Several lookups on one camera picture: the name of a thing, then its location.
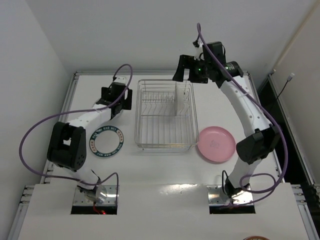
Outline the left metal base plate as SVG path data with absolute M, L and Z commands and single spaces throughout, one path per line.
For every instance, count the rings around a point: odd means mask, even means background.
M 113 207 L 117 205 L 118 196 L 116 185 L 99 185 L 91 190 L 76 187 L 73 206 L 87 207 L 96 203 L 97 206 Z

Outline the metal base plate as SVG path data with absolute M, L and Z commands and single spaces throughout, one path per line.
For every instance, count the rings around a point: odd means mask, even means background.
M 208 203 L 210 207 L 220 206 L 251 206 L 253 196 L 250 192 L 241 190 L 229 198 L 223 193 L 222 185 L 207 185 Z
M 97 206 L 113 207 L 117 205 L 118 196 L 116 185 L 99 185 L 91 190 L 76 187 L 73 206 L 87 207 L 96 203 Z

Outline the green rimmed lettered plate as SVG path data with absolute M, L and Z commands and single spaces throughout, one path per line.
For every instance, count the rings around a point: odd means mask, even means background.
M 105 125 L 92 133 L 88 144 L 96 157 L 110 158 L 122 149 L 124 140 L 124 134 L 118 127 Z

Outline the brown round object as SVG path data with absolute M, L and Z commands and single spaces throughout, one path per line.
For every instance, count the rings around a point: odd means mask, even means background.
M 260 235 L 252 235 L 244 238 L 243 240 L 270 240 L 270 239 Z

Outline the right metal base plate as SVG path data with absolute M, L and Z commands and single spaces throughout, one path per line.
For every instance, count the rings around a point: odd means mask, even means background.
M 250 192 L 241 190 L 229 198 L 223 193 L 222 185 L 207 185 L 208 203 L 210 207 L 220 206 L 251 206 L 253 196 Z

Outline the white plate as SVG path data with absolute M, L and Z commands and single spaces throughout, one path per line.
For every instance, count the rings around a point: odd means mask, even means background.
M 174 114 L 178 116 L 184 109 L 185 88 L 176 83 L 174 88 Z

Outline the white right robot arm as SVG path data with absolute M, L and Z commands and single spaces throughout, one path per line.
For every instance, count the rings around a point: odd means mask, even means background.
M 257 166 L 277 145 L 280 130 L 253 102 L 243 70 L 237 62 L 226 61 L 223 44 L 220 41 L 211 42 L 201 48 L 198 56 L 180 55 L 172 79 L 182 82 L 188 69 L 188 80 L 192 83 L 206 84 L 211 80 L 228 98 L 241 122 L 245 138 L 236 144 L 238 159 L 222 189 L 224 195 L 230 198 L 248 188 Z

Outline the pink plate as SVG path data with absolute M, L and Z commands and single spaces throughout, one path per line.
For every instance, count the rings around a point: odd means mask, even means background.
M 225 128 L 209 126 L 199 133 L 197 148 L 206 160 L 222 164 L 235 154 L 236 142 L 233 135 Z

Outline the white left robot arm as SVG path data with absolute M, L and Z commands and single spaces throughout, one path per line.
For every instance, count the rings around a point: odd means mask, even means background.
M 121 82 L 112 82 L 101 88 L 101 97 L 89 112 L 68 121 L 58 121 L 51 133 L 47 159 L 65 169 L 83 190 L 94 192 L 101 179 L 93 170 L 85 168 L 87 137 L 102 124 L 112 120 L 124 110 L 132 109 L 131 89 Z

